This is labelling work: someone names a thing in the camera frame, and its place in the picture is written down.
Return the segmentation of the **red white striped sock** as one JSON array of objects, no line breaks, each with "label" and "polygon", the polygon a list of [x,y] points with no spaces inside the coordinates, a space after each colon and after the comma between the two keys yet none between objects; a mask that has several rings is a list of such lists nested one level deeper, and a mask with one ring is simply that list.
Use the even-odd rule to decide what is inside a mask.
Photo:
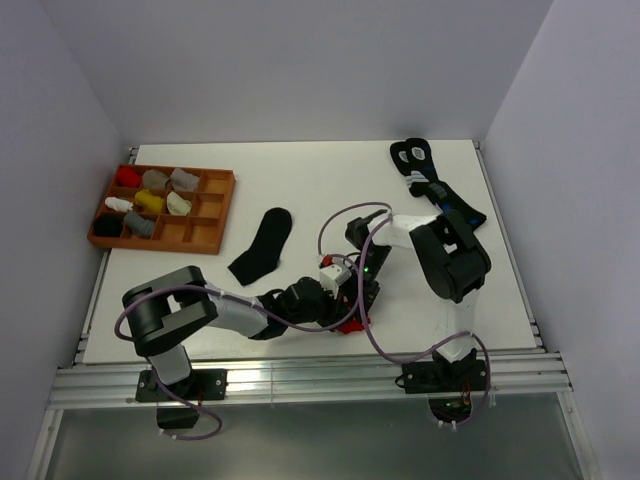
[{"label": "red white striped sock", "polygon": [[371,319],[368,315],[362,318],[360,315],[354,315],[339,325],[336,330],[342,334],[351,334],[355,332],[361,332],[365,330],[365,326],[371,323]]}]

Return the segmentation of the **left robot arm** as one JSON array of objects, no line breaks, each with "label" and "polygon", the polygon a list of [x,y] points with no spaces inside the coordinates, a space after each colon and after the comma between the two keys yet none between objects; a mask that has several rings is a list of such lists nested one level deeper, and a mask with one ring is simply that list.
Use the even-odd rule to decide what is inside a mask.
[{"label": "left robot arm", "polygon": [[123,313],[115,334],[134,345],[172,399],[183,399],[195,386],[195,375],[183,342],[209,327],[265,341],[288,329],[333,330],[352,312],[345,302],[311,277],[285,289],[246,297],[225,293],[205,281],[200,268],[187,266],[141,284],[122,297]]}]

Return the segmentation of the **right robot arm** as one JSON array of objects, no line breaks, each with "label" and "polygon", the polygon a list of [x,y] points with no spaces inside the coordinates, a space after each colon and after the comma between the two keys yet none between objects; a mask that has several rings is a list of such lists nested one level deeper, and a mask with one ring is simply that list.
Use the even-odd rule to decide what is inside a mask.
[{"label": "right robot arm", "polygon": [[479,290],[491,270],[488,253],[460,212],[412,216],[378,210],[347,224],[345,237],[359,250],[357,305],[368,314],[365,283],[376,279],[394,247],[414,252],[428,286],[447,304],[439,322],[445,339],[431,348],[443,358],[433,365],[435,383],[452,390],[468,374],[464,361],[475,350],[473,337]]}]

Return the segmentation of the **black patterned sock pair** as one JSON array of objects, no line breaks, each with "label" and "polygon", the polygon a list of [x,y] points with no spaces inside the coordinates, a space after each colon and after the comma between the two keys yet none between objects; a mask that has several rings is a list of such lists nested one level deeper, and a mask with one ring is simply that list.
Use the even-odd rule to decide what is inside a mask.
[{"label": "black patterned sock pair", "polygon": [[413,197],[426,197],[442,212],[458,211],[473,230],[486,222],[484,213],[471,207],[447,182],[439,178],[431,146],[426,139],[413,137],[395,142],[390,145],[389,151]]}]

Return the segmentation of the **orange compartment tray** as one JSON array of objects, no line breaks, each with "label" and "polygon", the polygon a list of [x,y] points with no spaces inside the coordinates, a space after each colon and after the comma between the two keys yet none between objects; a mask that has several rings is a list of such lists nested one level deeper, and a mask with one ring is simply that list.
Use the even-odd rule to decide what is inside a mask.
[{"label": "orange compartment tray", "polygon": [[100,248],[216,255],[234,187],[230,170],[120,165],[87,238]]}]

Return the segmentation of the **grey rolled sock top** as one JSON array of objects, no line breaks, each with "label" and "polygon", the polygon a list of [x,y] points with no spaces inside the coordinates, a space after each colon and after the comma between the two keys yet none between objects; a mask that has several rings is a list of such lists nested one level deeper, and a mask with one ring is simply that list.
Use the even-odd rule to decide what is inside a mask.
[{"label": "grey rolled sock top", "polygon": [[176,191],[196,191],[199,186],[200,177],[189,173],[181,168],[175,168],[171,172],[171,184]]}]

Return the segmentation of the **dark grey rolled sock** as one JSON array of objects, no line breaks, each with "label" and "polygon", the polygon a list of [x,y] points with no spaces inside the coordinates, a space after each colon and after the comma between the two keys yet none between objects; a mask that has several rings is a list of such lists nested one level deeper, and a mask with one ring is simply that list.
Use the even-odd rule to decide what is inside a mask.
[{"label": "dark grey rolled sock", "polygon": [[156,222],[142,217],[137,212],[131,210],[124,216],[124,224],[131,230],[132,234],[140,238],[151,238]]}]

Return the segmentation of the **yellow rolled sock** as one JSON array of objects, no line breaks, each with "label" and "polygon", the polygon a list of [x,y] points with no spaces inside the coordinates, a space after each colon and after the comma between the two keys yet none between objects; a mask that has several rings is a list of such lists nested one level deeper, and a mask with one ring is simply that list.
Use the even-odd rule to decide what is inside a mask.
[{"label": "yellow rolled sock", "polygon": [[161,214],[164,208],[164,198],[154,195],[150,190],[140,190],[135,194],[135,204],[154,214]]}]

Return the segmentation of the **taupe rolled sock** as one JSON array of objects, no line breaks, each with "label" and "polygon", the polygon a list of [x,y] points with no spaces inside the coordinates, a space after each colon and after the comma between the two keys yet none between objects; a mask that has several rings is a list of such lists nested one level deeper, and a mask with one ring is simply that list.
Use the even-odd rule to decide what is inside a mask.
[{"label": "taupe rolled sock", "polygon": [[142,187],[149,190],[165,190],[170,177],[156,169],[146,170],[142,175]]}]

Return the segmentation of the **white rolled sock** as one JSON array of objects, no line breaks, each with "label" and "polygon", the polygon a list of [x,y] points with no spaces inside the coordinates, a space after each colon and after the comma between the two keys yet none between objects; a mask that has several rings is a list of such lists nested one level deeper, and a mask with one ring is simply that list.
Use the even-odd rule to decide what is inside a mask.
[{"label": "white rolled sock", "polygon": [[115,212],[127,213],[134,209],[134,204],[126,199],[118,198],[118,197],[107,197],[104,200],[104,205]]}]

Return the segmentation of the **black rolled sock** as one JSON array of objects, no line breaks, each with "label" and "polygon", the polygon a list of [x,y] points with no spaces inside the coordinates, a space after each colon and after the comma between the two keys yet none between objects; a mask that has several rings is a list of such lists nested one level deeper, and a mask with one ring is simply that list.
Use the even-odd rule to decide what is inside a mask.
[{"label": "black rolled sock", "polygon": [[98,216],[92,224],[93,233],[98,237],[119,238],[123,228],[123,218],[105,214]]}]

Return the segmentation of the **red rolled sock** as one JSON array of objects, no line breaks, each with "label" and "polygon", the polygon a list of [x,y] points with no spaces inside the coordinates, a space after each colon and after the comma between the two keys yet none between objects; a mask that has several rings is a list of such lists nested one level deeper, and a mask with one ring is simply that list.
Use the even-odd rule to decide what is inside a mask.
[{"label": "red rolled sock", "polygon": [[142,182],[141,176],[132,167],[128,166],[119,168],[115,179],[119,186],[126,188],[138,188]]}]

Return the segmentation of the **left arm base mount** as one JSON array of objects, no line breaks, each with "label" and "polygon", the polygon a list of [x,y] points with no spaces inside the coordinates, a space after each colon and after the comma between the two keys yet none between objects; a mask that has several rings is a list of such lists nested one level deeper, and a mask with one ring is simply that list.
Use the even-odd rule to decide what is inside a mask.
[{"label": "left arm base mount", "polygon": [[157,426],[182,434],[204,416],[187,403],[201,409],[207,401],[221,401],[225,398],[226,387],[225,369],[195,369],[186,379],[171,385],[161,385],[155,371],[148,369],[139,374],[134,400],[141,404],[156,404]]}]

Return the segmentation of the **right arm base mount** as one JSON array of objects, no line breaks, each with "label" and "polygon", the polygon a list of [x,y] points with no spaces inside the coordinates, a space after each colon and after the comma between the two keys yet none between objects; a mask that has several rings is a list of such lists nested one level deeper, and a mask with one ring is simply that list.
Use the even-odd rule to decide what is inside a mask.
[{"label": "right arm base mount", "polygon": [[475,348],[454,362],[434,353],[431,361],[403,364],[395,384],[407,395],[426,394],[437,424],[455,430],[489,405],[490,366]]}]

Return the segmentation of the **aluminium rail frame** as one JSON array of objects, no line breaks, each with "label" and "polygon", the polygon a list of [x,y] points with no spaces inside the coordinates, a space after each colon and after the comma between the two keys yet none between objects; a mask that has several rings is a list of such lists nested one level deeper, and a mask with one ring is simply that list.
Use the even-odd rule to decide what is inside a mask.
[{"label": "aluminium rail frame", "polygon": [[[535,318],[513,256],[494,192],[487,176],[478,142],[473,140],[436,140],[432,144],[437,168],[467,190],[479,207],[488,213],[490,227],[485,236],[498,253],[496,268],[506,282],[513,300],[507,319],[515,325],[534,325]],[[390,171],[388,142],[321,141],[257,142],[209,144],[141,145],[132,149],[133,165],[162,167],[176,164],[185,168],[227,165],[240,179],[249,177],[251,166],[267,167],[275,163],[325,163],[347,175],[361,172],[374,161],[382,174]],[[75,412],[134,408],[134,383],[142,364],[120,357],[113,362],[90,360],[92,351],[106,339],[106,302],[115,282],[125,272],[129,251],[106,254],[92,292],[81,341],[73,365],[56,373],[38,445],[28,475],[42,479],[51,470],[54,443],[62,422]],[[567,459],[572,476],[598,479],[601,470],[577,407],[573,385],[563,358],[550,352],[541,335],[533,332],[526,346],[513,333],[498,336],[498,347],[490,353],[492,391],[490,406],[504,400],[524,403],[529,397],[547,395],[552,400],[549,416],[537,417],[526,408],[514,425],[522,436],[519,452],[530,454],[535,427],[545,432],[560,431],[559,451]],[[228,371],[228,406],[293,404],[368,404],[388,401],[399,405],[404,395],[391,385],[398,367],[369,351],[333,353],[325,356],[279,353],[226,354],[219,359],[199,357],[199,368],[224,368]]]}]

